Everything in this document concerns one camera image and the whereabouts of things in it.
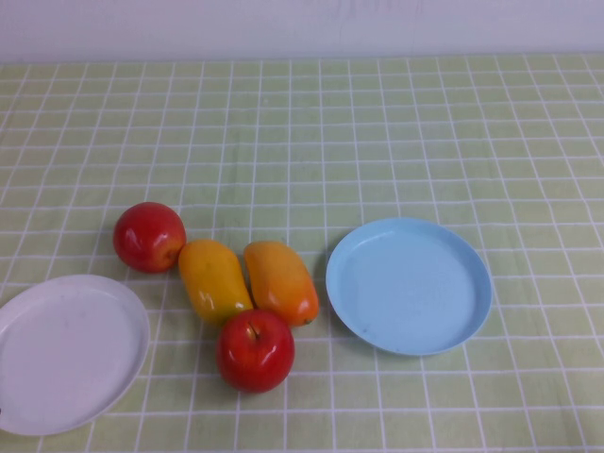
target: apple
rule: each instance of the apple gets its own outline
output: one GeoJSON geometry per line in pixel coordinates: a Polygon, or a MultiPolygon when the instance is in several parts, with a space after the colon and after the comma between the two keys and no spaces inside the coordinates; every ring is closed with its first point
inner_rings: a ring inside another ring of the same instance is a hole
{"type": "Polygon", "coordinates": [[[128,208],[113,229],[113,248],[120,260],[148,274],[172,268],[186,242],[187,233],[178,214],[152,201],[128,208]]]}
{"type": "Polygon", "coordinates": [[[223,325],[216,345],[222,378],[237,390],[274,389],[294,364],[294,336],[287,323],[268,310],[246,310],[223,325]]]}

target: plate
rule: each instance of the plate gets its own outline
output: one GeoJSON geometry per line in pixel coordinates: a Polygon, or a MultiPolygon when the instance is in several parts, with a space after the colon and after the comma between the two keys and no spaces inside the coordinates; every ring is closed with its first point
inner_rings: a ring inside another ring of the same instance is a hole
{"type": "Polygon", "coordinates": [[[90,422],[140,373],[149,336],[141,300],[110,278],[25,290],[0,309],[0,429],[43,436],[90,422]]]}
{"type": "Polygon", "coordinates": [[[472,246],[419,219],[368,223],[327,264],[327,294],[367,343],[408,356],[444,352],[474,335],[492,303],[489,273],[472,246]]]}

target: white wall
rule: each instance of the white wall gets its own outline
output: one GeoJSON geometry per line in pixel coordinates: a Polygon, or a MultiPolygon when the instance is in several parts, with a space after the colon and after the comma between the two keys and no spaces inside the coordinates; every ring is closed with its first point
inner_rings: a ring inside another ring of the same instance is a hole
{"type": "Polygon", "coordinates": [[[0,61],[604,51],[604,0],[0,0],[0,61]]]}

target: white grid line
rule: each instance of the white grid line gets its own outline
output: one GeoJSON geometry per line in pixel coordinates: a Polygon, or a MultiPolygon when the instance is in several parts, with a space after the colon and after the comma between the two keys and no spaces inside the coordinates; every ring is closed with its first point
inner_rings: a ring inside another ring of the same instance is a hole
{"type": "MultiPolygon", "coordinates": [[[[176,65],[173,63],[172,64],[172,73],[170,75],[170,79],[168,81],[168,93],[170,92],[171,88],[172,88],[172,82],[174,79],[174,72],[176,70],[176,65]]],[[[166,96],[166,104],[164,105],[164,111],[161,115],[161,127],[159,128],[159,134],[158,134],[158,138],[157,138],[157,143],[156,143],[156,149],[154,151],[153,154],[153,163],[151,164],[151,168],[149,169],[149,174],[147,176],[147,187],[145,189],[144,192],[144,199],[146,200],[147,197],[149,196],[149,183],[151,182],[151,176],[153,175],[153,166],[154,166],[154,162],[157,158],[158,155],[158,151],[157,151],[157,147],[159,146],[159,143],[161,141],[161,133],[163,132],[163,124],[165,123],[165,117],[166,117],[166,110],[165,108],[168,106],[168,97],[166,96]]],[[[130,274],[130,267],[128,267],[126,269],[126,280],[128,279],[130,274]]],[[[163,280],[163,294],[162,294],[162,301],[161,301],[161,306],[165,307],[165,300],[166,300],[166,295],[167,295],[167,290],[168,290],[168,273],[165,273],[165,275],[162,278],[163,280]]],[[[161,327],[162,327],[162,321],[163,321],[163,310],[159,312],[159,320],[158,320],[158,331],[156,332],[156,340],[159,339],[160,336],[160,332],[161,332],[161,327]]],[[[155,356],[156,353],[158,351],[157,348],[157,344],[155,344],[155,346],[153,347],[153,351],[151,352],[151,360],[150,360],[150,365],[149,366],[153,366],[155,363],[155,356]]],[[[144,429],[144,417],[145,417],[145,413],[146,413],[146,408],[147,408],[147,402],[149,399],[149,390],[151,388],[151,379],[147,380],[147,383],[145,385],[144,388],[144,398],[143,398],[143,407],[141,408],[141,420],[139,422],[139,429],[136,435],[136,441],[134,444],[134,451],[137,452],[139,451],[140,447],[141,447],[141,438],[143,436],[143,429],[144,429]]]]}
{"type": "MultiPolygon", "coordinates": [[[[411,95],[413,97],[413,105],[415,107],[415,116],[417,118],[419,118],[419,109],[417,107],[417,98],[415,96],[415,91],[413,90],[413,82],[411,80],[411,95]]],[[[440,219],[439,219],[439,214],[438,214],[438,210],[436,209],[436,196],[434,195],[434,186],[432,184],[432,176],[431,176],[431,171],[428,165],[428,152],[426,151],[426,143],[424,142],[424,132],[422,131],[421,127],[418,127],[419,129],[419,139],[420,142],[422,144],[422,152],[424,153],[424,163],[426,165],[426,169],[427,169],[427,175],[428,175],[428,185],[430,187],[430,196],[432,198],[432,206],[434,209],[434,215],[436,217],[436,223],[440,224],[440,219]]],[[[430,395],[428,392],[428,379],[426,377],[426,362],[425,359],[423,357],[420,358],[420,367],[422,370],[422,382],[424,384],[424,398],[426,399],[426,405],[428,406],[428,422],[430,425],[430,439],[432,441],[432,447],[436,448],[436,433],[434,432],[434,420],[432,419],[432,412],[431,412],[431,408],[430,408],[430,395]]]]}
{"type": "MultiPolygon", "coordinates": [[[[441,84],[444,85],[443,74],[441,73],[441,66],[440,66],[438,60],[436,61],[436,65],[437,65],[437,68],[439,70],[439,77],[441,78],[441,84]]],[[[451,108],[450,108],[450,106],[448,104],[448,98],[447,98],[446,94],[445,94],[445,102],[446,102],[447,112],[448,112],[448,114],[450,116],[451,115],[451,108]]],[[[460,150],[460,147],[459,147],[459,143],[458,143],[458,140],[457,140],[457,135],[456,135],[455,130],[453,130],[453,137],[455,139],[455,144],[456,144],[458,155],[460,157],[460,161],[462,161],[461,150],[460,150]]],[[[461,166],[461,171],[463,173],[463,178],[465,179],[466,190],[468,191],[468,193],[471,193],[471,191],[470,191],[470,183],[468,182],[468,177],[467,177],[467,174],[465,172],[465,167],[463,165],[461,166]]],[[[476,211],[476,206],[474,204],[474,200],[472,200],[472,212],[474,212],[474,216],[478,219],[478,214],[477,214],[477,211],[476,211]]],[[[480,246],[484,249],[485,245],[484,245],[484,241],[482,239],[482,231],[480,230],[480,228],[477,228],[477,230],[478,230],[478,237],[479,237],[479,240],[480,240],[480,246]]],[[[485,265],[487,266],[487,269],[489,269],[489,274],[491,274],[491,272],[490,272],[491,270],[488,267],[488,264],[486,262],[485,262],[485,265]]],[[[467,367],[468,370],[471,370],[472,366],[470,365],[470,359],[468,357],[468,351],[467,351],[466,345],[462,344],[461,345],[461,349],[463,350],[463,359],[465,360],[465,366],[467,367]]],[[[477,418],[477,424],[478,424],[478,432],[480,434],[480,442],[482,443],[482,447],[486,448],[487,441],[486,441],[486,436],[484,435],[484,428],[482,427],[482,418],[480,417],[480,413],[478,411],[479,404],[478,404],[478,397],[477,397],[477,394],[476,394],[476,386],[474,385],[474,380],[471,377],[470,377],[469,381],[470,381],[470,390],[472,392],[472,400],[474,402],[474,406],[475,406],[475,409],[476,409],[476,418],[477,418]]],[[[428,394],[428,383],[427,383],[427,386],[426,386],[426,394],[427,394],[427,397],[429,397],[429,394],[428,394]]]]}
{"type": "MultiPolygon", "coordinates": [[[[195,106],[199,105],[199,98],[201,97],[201,92],[203,90],[204,69],[205,69],[205,65],[202,64],[202,66],[201,66],[201,74],[199,75],[199,77],[200,77],[199,90],[197,91],[197,98],[196,98],[196,101],[195,101],[195,106]]],[[[199,111],[198,109],[195,109],[195,112],[193,114],[193,122],[194,123],[195,123],[195,120],[197,118],[197,112],[198,111],[199,111]]],[[[193,134],[194,134],[194,132],[191,131],[191,138],[189,140],[189,150],[187,152],[187,161],[185,162],[185,171],[188,168],[189,163],[191,162],[191,150],[193,148],[193,134]]],[[[217,182],[218,187],[220,187],[220,177],[221,177],[221,173],[222,173],[221,172],[221,168],[222,167],[219,167],[219,169],[218,169],[218,172],[219,172],[218,173],[218,182],[217,182]]],[[[185,179],[183,177],[183,179],[182,179],[182,185],[180,187],[180,200],[179,200],[179,205],[180,206],[182,206],[183,198],[185,196],[185,187],[186,187],[186,185],[185,185],[185,179]]],[[[218,190],[216,190],[215,204],[218,205],[218,190]]],[[[189,439],[191,437],[191,422],[192,422],[192,419],[193,419],[193,408],[194,408],[194,402],[195,402],[195,393],[197,391],[197,375],[199,373],[199,358],[200,358],[200,355],[201,355],[202,337],[203,337],[203,332],[204,332],[203,327],[204,327],[204,324],[200,323],[199,334],[198,334],[198,337],[197,337],[198,346],[197,346],[197,351],[195,353],[195,366],[194,366],[194,371],[193,371],[193,374],[194,374],[195,377],[193,378],[193,385],[192,385],[192,388],[191,388],[191,401],[189,402],[189,414],[187,415],[187,429],[185,431],[185,437],[184,437],[184,441],[183,441],[183,448],[185,450],[187,450],[189,448],[189,439]]]]}
{"type": "MultiPolygon", "coordinates": [[[[321,75],[321,64],[318,64],[319,76],[321,75]]],[[[323,123],[323,80],[319,79],[319,118],[321,124],[323,123]]],[[[325,166],[325,137],[324,130],[321,127],[321,172],[323,176],[323,229],[324,229],[324,241],[325,241],[325,261],[329,260],[329,249],[331,244],[329,243],[329,237],[327,235],[327,189],[326,189],[326,166],[325,166]]],[[[327,307],[327,336],[329,341],[327,343],[327,356],[328,356],[328,367],[329,370],[327,375],[329,377],[329,406],[331,413],[331,449],[334,451],[338,447],[338,433],[336,431],[336,414],[335,414],[335,384],[334,384],[334,370],[333,370],[333,331],[332,331],[332,318],[335,313],[331,307],[327,307]]]]}

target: table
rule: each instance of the table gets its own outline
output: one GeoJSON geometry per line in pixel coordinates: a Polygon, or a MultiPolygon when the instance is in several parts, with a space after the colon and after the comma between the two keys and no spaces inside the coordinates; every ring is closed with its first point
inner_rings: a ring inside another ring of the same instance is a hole
{"type": "Polygon", "coordinates": [[[604,448],[603,91],[591,54],[0,67],[0,305],[112,277],[153,339],[109,413],[0,433],[0,452],[604,448]],[[228,388],[177,273],[116,258],[112,226],[144,199],[190,239],[303,257],[323,306],[278,388],[228,388]],[[391,216],[449,227],[488,264],[493,309],[463,347],[392,356],[330,311],[329,249],[391,216]]]}

